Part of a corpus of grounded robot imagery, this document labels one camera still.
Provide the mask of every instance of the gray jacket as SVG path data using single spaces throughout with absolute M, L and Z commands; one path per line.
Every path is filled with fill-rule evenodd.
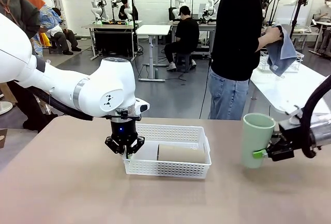
M 32 38 L 40 29 L 39 11 L 28 0 L 10 0 L 9 9 L 19 27 L 26 33 L 26 35 Z M 0 4 L 0 13 L 5 15 L 5 10 Z M 15 22 L 9 13 L 6 17 Z

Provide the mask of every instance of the black shirt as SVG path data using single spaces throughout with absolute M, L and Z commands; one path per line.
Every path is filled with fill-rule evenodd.
M 262 21 L 261 0 L 220 1 L 212 54 L 214 73 L 234 81 L 250 79 L 260 62 L 260 52 L 255 51 Z
M 121 8 L 119 9 L 118 17 L 120 20 L 126 20 L 128 18 L 124 12 L 124 9 L 125 9 L 124 5 L 122 5 Z M 138 20 L 138 11 L 137 11 L 136 7 L 134 7 L 134 19 L 136 21 Z
M 199 25 L 192 18 L 186 18 L 179 22 L 176 37 L 180 38 L 180 43 L 187 52 L 193 52 L 199 42 Z

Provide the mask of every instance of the green cup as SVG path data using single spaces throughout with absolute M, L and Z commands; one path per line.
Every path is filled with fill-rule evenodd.
M 263 158 L 253 158 L 253 152 L 266 149 L 273 135 L 276 122 L 265 114 L 247 114 L 244 117 L 242 163 L 245 167 L 261 167 Z

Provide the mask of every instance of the black pants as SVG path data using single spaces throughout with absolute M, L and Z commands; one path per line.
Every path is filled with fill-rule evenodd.
M 42 131 L 48 124 L 48 120 L 42 113 L 35 96 L 14 81 L 8 82 L 7 85 L 18 102 L 17 107 L 27 116 L 38 132 Z
M 173 53 L 191 53 L 193 51 L 194 49 L 188 49 L 180 42 L 173 42 L 164 48 L 164 53 L 169 63 L 174 62 Z
M 78 46 L 78 42 L 74 37 L 73 31 L 72 30 L 67 30 L 67 31 L 68 32 L 66 33 L 60 33 L 60 32 L 56 33 L 54 36 L 51 37 L 53 40 L 56 40 L 57 42 L 60 43 L 63 52 L 69 51 L 67 40 L 69 40 L 69 42 L 71 43 L 72 48 Z

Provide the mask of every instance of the basket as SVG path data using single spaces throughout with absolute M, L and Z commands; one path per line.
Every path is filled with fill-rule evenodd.
M 124 154 L 127 174 L 206 178 L 212 161 L 208 139 L 202 127 L 137 124 L 136 129 L 140 136 L 145 137 L 145 144 L 129 159 Z M 202 149 L 205 163 L 158 161 L 159 144 Z
M 305 57 L 303 54 L 296 52 L 298 58 L 297 60 L 285 71 L 286 72 L 299 72 L 299 67 L 301 65 L 301 62 L 303 61 L 303 58 Z M 265 73 L 273 73 L 270 70 L 270 66 L 268 64 L 268 58 L 269 54 L 267 51 L 261 51 L 260 56 L 260 63 L 258 66 L 258 70 Z

